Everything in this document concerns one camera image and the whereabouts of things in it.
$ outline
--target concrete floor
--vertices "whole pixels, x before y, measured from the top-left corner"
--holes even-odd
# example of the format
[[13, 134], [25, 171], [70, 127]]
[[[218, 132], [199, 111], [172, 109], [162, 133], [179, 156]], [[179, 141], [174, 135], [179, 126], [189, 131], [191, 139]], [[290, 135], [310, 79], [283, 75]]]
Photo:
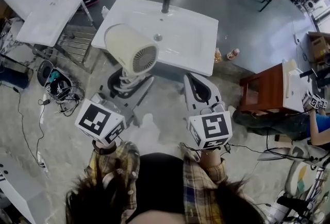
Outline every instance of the concrete floor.
[[[283, 59], [295, 59], [302, 70], [309, 69], [302, 51], [294, 42], [293, 34], [308, 51], [306, 33], [314, 31], [310, 17], [290, 0], [274, 0], [263, 12], [261, 0], [171, 0], [171, 4], [219, 20], [217, 47], [223, 55], [235, 48], [241, 53], [233, 63], [259, 73]], [[110, 8], [115, 0], [100, 0], [90, 7], [97, 23], [102, 22], [101, 8]]]
[[[90, 7], [92, 16], [101, 23], [101, 7], [111, 7], [115, 0], [101, 0], [99, 4]], [[172, 0], [172, 4], [219, 20], [218, 47], [225, 54], [233, 48], [239, 48], [241, 54], [234, 64], [252, 72], [260, 72], [283, 59], [296, 58], [296, 47], [293, 40], [292, 21], [298, 37], [305, 41], [306, 31], [312, 25], [308, 17], [296, 9], [288, 0], [275, 0], [267, 9], [259, 13], [259, 0]], [[91, 55], [97, 55], [93, 49]], [[298, 50], [301, 68], [307, 65], [302, 60], [301, 50]], [[98, 90], [101, 84], [113, 72], [111, 65], [103, 54], [100, 54], [92, 75], [81, 71], [75, 65], [66, 61], [59, 61], [59, 65], [81, 82], [89, 98]], [[221, 93], [226, 105], [237, 105], [241, 90], [237, 84], [239, 77], [227, 75], [224, 69], [230, 71], [232, 66], [219, 67], [210, 80], [214, 82]], [[138, 144], [141, 153], [159, 150], [175, 152], [175, 146], [183, 141], [191, 143], [192, 137], [186, 129], [183, 120], [187, 115], [185, 99], [179, 94], [183, 85], [179, 82], [161, 77], [155, 78], [155, 83], [144, 101], [136, 109], [139, 119], [145, 116], [145, 130], [152, 132], [143, 137], [145, 131], [131, 127], [123, 132], [124, 140], [133, 140]], [[22, 91], [20, 110], [24, 114], [24, 129], [33, 152], [40, 137], [38, 120], [41, 107], [38, 99], [42, 99], [44, 90], [34, 75], [30, 86]], [[59, 108], [55, 103], [45, 107], [41, 124], [45, 138], [41, 140], [39, 150], [45, 158], [49, 173], [45, 175], [36, 165], [23, 141], [17, 112], [18, 94], [2, 86], [0, 87], [0, 126], [2, 136], [0, 146], [2, 151], [8, 151], [33, 177], [45, 186], [51, 203], [53, 214], [47, 221], [49, 224], [64, 222], [64, 195], [72, 186], [72, 180], [83, 173], [91, 152], [90, 140], [80, 132], [74, 121], [79, 108], [71, 117], [64, 117], [57, 113]], [[257, 151], [266, 148], [266, 139], [254, 134], [247, 134], [246, 130], [233, 124], [234, 136], [232, 144], [246, 145]], [[256, 203], [272, 203], [280, 190], [284, 188], [286, 176], [292, 162], [288, 160], [260, 162], [257, 164], [258, 153], [243, 147], [233, 147], [231, 154], [223, 157], [227, 160], [228, 175], [231, 180], [240, 180], [247, 176], [249, 182], [245, 186], [245, 193]]]

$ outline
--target person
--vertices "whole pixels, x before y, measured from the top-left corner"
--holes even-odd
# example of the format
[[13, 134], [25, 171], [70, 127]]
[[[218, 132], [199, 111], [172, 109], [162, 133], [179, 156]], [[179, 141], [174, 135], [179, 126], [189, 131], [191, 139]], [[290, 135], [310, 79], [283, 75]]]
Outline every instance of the person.
[[67, 224], [265, 223], [244, 197], [244, 181], [228, 181], [219, 149], [202, 150], [198, 162], [185, 144], [183, 159], [140, 156], [131, 142], [93, 145], [86, 175], [66, 196]]
[[255, 115], [236, 110], [229, 106], [228, 110], [234, 122], [243, 125], [248, 132], [259, 135], [286, 134], [292, 140], [302, 140], [310, 137], [311, 144], [330, 151], [330, 117], [324, 109], [315, 109], [308, 113], [286, 115], [269, 113]]

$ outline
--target jeans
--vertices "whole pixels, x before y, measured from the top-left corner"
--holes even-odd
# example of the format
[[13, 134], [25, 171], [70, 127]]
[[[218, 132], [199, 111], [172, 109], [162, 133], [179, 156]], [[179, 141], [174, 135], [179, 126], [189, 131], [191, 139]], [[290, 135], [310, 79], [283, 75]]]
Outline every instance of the jeans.
[[287, 116], [282, 113], [252, 116], [236, 110], [233, 113], [233, 120], [245, 126], [248, 132], [259, 135], [286, 134], [292, 140], [306, 138], [309, 124], [309, 116], [305, 113]]

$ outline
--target sink basin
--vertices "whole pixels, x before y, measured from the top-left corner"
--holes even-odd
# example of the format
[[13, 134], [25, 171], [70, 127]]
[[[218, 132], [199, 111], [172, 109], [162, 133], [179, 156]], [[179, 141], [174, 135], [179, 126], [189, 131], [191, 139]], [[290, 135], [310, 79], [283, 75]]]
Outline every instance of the sink basin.
[[105, 49], [104, 33], [114, 24], [127, 24], [160, 48], [164, 64], [211, 76], [217, 41], [218, 20], [186, 9], [145, 0], [116, 0], [97, 31], [92, 46]]

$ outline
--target plaid shirt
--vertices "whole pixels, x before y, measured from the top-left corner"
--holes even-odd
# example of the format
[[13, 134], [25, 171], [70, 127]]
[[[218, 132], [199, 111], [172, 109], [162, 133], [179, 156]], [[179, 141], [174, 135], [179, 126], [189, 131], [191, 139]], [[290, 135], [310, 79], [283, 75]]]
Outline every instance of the plaid shirt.
[[[185, 217], [188, 224], [195, 223], [222, 223], [221, 212], [216, 201], [215, 192], [218, 184], [227, 178], [225, 171], [225, 161], [218, 166], [202, 169], [196, 154], [180, 145], [184, 158], [183, 178], [184, 178], [184, 207]], [[114, 170], [116, 159], [121, 161], [121, 167], [117, 172], [123, 176], [125, 186], [128, 190], [129, 201], [122, 214], [122, 224], [137, 208], [135, 181], [139, 175], [140, 155], [136, 146], [131, 142], [123, 142], [117, 147], [114, 154], [100, 156], [93, 151], [90, 164], [86, 168], [86, 173], [95, 176], [95, 159], [99, 158], [102, 176]]]

